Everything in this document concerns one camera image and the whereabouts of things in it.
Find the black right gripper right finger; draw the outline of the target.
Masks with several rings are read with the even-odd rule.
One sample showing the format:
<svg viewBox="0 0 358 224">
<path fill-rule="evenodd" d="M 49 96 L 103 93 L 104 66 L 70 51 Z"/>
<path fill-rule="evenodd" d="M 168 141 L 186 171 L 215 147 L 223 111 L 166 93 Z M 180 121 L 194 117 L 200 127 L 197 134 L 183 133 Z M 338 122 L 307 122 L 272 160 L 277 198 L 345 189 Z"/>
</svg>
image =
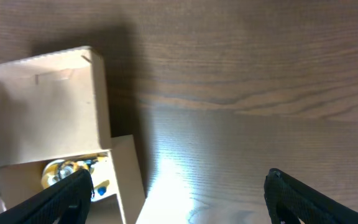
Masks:
<svg viewBox="0 0 358 224">
<path fill-rule="evenodd" d="M 265 178 L 264 199 L 273 224 L 358 224 L 358 212 L 276 168 Z"/>
</svg>

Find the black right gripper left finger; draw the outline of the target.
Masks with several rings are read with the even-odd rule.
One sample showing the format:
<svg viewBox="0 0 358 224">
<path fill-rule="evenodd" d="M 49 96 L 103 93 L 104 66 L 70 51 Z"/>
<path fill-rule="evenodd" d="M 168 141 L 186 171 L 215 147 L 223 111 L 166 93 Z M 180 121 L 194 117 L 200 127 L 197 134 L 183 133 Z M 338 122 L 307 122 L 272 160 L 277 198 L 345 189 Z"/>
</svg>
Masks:
<svg viewBox="0 0 358 224">
<path fill-rule="evenodd" d="M 85 224 L 93 195 L 91 175 L 81 169 L 0 213 L 0 224 Z"/>
</svg>

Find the small yellow tape roll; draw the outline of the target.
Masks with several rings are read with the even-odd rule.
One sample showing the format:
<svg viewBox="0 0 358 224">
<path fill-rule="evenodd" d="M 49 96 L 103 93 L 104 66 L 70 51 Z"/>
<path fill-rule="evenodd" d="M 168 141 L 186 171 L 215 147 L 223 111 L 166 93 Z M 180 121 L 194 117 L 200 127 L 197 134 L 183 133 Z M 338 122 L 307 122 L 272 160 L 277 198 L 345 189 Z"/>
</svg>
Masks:
<svg viewBox="0 0 358 224">
<path fill-rule="evenodd" d="M 49 162 L 45 166 L 41 178 L 41 185 L 44 189 L 47 189 L 51 185 L 60 181 L 58 169 L 63 162 L 64 162 L 63 159 L 57 159 L 52 162 Z"/>
</svg>

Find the yellow sticky note pad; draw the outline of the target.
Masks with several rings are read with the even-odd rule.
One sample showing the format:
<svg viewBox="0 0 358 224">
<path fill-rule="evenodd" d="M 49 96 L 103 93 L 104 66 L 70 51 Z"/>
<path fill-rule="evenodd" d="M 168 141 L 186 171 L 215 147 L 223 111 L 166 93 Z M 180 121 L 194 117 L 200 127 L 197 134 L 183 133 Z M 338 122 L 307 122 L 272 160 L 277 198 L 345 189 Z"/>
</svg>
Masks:
<svg viewBox="0 0 358 224">
<path fill-rule="evenodd" d="M 105 180 L 109 180 L 110 184 L 108 186 L 107 194 L 103 197 L 95 197 L 93 195 L 91 198 L 92 202 L 97 202 L 117 194 L 117 184 L 111 158 L 108 156 L 99 156 L 97 158 L 99 159 L 99 162 L 93 166 L 94 170 L 92 173 L 90 173 L 93 182 L 93 188 L 95 185 L 98 185 L 100 182 Z"/>
</svg>

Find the cardboard box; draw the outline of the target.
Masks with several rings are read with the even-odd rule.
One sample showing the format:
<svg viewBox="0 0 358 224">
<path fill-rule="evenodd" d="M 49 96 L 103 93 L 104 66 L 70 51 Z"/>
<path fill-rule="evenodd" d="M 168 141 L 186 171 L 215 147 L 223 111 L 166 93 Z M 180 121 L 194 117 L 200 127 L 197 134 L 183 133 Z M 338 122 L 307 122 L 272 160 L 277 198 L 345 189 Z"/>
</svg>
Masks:
<svg viewBox="0 0 358 224">
<path fill-rule="evenodd" d="M 102 154 L 117 194 L 88 223 L 135 223 L 145 202 L 131 135 L 112 137 L 103 58 L 84 46 L 0 64 L 0 194 L 10 209 L 41 192 L 55 159 Z"/>
</svg>

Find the yellow black correction tape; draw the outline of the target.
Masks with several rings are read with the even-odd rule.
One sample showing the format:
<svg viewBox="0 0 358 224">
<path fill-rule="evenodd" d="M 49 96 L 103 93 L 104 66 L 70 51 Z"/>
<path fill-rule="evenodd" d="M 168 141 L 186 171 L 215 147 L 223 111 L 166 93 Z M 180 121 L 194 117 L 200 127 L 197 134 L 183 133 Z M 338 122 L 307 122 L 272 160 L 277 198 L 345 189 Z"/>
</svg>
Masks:
<svg viewBox="0 0 358 224">
<path fill-rule="evenodd" d="M 94 165 L 99 162 L 97 157 L 86 157 L 81 159 L 66 160 L 59 163 L 57 167 L 57 176 L 60 180 L 68 177 L 78 170 L 85 169 L 89 173 L 94 170 Z"/>
</svg>

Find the blue white marker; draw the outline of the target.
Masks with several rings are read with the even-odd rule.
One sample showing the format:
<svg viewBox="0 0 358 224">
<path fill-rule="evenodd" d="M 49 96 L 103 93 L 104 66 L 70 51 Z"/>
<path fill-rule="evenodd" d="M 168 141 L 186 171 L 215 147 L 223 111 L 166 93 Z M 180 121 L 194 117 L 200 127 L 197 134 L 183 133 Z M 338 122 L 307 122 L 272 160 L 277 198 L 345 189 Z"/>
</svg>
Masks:
<svg viewBox="0 0 358 224">
<path fill-rule="evenodd" d="M 95 197 L 103 197 L 107 194 L 108 186 L 110 184 L 109 180 L 105 180 L 100 182 L 98 185 L 94 186 L 94 196 Z"/>
</svg>

